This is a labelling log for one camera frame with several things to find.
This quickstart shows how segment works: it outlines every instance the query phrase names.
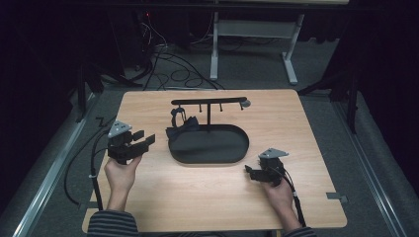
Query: table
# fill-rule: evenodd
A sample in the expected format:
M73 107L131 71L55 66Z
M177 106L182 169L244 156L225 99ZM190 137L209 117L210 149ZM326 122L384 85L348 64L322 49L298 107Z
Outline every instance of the table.
M170 155L166 127L171 126L172 100L247 97L249 108L236 104L216 106L211 123L230 123L249 136L246 156L233 164L186 165ZM183 106L187 117L207 121L205 109ZM225 231L281 229L277 215L258 182L251 181L244 165L259 169L258 155L273 147L290 153L281 158L301 201L307 225L343 227L347 223L299 97L294 90L155 91L127 92L118 120L132 125L132 131L155 134L156 141L143 155L136 182L126 204L141 232ZM110 188L103 171L98 181L107 205ZM95 208L87 210L87 230Z
M218 4L223 2L223 0L214 0L214 2ZM232 2L344 5L348 4L349 0L233 0ZM216 80L218 78L218 36L281 38L290 40L290 46L288 50L282 52L282 60L286 68L290 84L296 85L297 79L293 70L291 57L293 55L293 50L295 48L296 40L298 38L303 19L304 15L299 14L297 17L295 17L294 22L221 20L218 17L218 12L214 12L212 30L212 54L209 78L211 80Z

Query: right hand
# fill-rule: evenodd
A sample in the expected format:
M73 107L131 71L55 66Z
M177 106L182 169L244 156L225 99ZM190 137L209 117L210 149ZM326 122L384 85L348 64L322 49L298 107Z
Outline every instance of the right hand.
M284 230L288 233L301 228L301 224L293 212L293 192L288 182L282 179L276 187L272 187L271 183L261 184L271 206L280 218Z
M281 179L276 187L272 187L271 183L261 184L274 210L293 208L293 192L285 179Z

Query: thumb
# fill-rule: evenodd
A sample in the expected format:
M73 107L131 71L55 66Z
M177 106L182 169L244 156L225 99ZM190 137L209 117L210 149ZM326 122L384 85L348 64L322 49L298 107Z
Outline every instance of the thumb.
M138 156L132 159L132 161L128 164L130 169L136 169L139 162L141 161L142 156Z
M264 188L265 191L268 191L269 189L272 188L271 183L268 182L261 182L262 187Z

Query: black oval tray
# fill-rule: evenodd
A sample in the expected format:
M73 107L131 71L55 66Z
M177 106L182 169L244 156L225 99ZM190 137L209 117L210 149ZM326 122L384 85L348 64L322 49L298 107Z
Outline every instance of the black oval tray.
M173 158L186 164L234 163L244 158L248 148L246 132L231 124L202 124L199 130L169 140Z

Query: haptic device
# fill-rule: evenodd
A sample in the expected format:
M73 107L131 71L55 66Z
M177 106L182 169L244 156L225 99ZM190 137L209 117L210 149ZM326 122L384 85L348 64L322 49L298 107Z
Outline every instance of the haptic device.
M145 138L144 141L131 144L144 137L144 130L132 134L132 126L115 120L108 133L108 155L118 163L126 165L126 161L138 157L148 151L148 146L155 142L155 134Z
M273 187L278 186L281 183L281 180L284 179L291 188L293 193L293 201L295 204L296 213L298 215L298 221L303 227L305 227L305 220L302 214L301 204L299 198L296 195L295 187L293 186L293 180L288 174L287 170L284 168L283 162L281 162L279 157L288 156L289 153L277 150L274 148L269 148L259 155L261 170L253 170L249 166L245 166L246 172L250 174L250 179L272 183Z
M245 166L246 172L250 174L250 179L260 182L272 182L273 186L276 187L286 175L284 164L279 157L288 155L289 153L285 151L269 148L259 155L262 170L253 170L249 166Z

